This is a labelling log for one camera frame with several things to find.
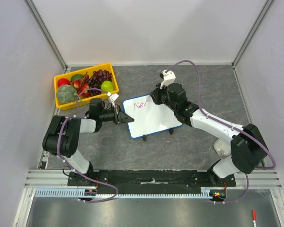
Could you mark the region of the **blue framed whiteboard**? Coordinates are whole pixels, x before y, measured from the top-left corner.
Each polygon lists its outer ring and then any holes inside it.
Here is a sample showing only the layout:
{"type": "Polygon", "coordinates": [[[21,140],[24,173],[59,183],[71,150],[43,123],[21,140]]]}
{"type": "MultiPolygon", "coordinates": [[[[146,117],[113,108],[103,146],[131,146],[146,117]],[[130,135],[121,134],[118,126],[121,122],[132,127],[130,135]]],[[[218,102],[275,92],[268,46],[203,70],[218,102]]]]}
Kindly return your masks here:
{"type": "Polygon", "coordinates": [[[128,123],[129,134],[132,139],[183,125],[176,119],[173,111],[164,104],[156,105],[153,100],[145,103],[148,97],[150,95],[138,96],[123,101],[124,112],[134,118],[134,122],[128,123]]]}

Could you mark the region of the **magenta capped whiteboard marker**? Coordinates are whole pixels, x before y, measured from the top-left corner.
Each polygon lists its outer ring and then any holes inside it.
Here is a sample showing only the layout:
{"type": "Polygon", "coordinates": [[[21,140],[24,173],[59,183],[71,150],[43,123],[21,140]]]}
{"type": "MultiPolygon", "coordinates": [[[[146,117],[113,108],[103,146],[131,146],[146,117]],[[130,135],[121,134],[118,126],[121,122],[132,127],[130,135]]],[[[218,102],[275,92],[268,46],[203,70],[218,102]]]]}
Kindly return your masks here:
{"type": "Polygon", "coordinates": [[[152,98],[151,97],[148,97],[146,100],[145,100],[145,103],[149,103],[152,101],[152,98]]]}

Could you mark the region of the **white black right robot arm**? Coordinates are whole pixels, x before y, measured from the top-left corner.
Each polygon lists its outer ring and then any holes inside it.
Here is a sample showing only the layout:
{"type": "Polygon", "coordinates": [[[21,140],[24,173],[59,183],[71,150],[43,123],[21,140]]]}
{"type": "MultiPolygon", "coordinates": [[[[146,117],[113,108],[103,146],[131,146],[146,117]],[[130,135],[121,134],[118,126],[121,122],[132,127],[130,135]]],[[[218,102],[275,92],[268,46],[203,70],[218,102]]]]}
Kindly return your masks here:
{"type": "Polygon", "coordinates": [[[217,118],[190,102],[179,83],[157,84],[150,93],[156,105],[165,105],[176,119],[190,127],[201,129],[225,143],[231,149],[229,157],[217,161],[207,174],[208,183],[218,186],[224,178],[237,172],[250,174],[267,156],[267,147],[257,126],[237,125],[217,118]]]}

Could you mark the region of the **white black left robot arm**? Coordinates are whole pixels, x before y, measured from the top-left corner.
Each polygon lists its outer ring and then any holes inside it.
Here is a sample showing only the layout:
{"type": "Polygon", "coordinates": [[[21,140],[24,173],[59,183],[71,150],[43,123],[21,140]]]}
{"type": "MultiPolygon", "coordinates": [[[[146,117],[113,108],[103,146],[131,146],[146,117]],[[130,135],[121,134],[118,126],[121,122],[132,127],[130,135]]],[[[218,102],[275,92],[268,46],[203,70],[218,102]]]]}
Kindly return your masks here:
{"type": "Polygon", "coordinates": [[[98,132],[104,122],[114,124],[134,122],[120,105],[105,103],[100,98],[92,99],[89,110],[83,117],[65,117],[55,115],[44,136],[42,147],[51,155],[59,157],[71,169],[69,185],[89,186],[96,181],[93,165],[83,157],[78,149],[79,136],[82,133],[98,132]]]}

